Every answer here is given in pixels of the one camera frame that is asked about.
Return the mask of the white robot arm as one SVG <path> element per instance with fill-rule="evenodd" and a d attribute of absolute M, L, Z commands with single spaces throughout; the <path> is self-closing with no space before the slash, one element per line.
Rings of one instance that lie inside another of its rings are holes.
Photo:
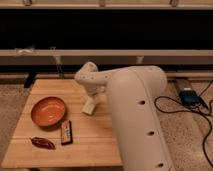
<path fill-rule="evenodd" d="M 154 106 L 167 77 L 157 66 L 100 71 L 88 62 L 75 74 L 89 97 L 106 88 L 124 171 L 175 171 Z"/>

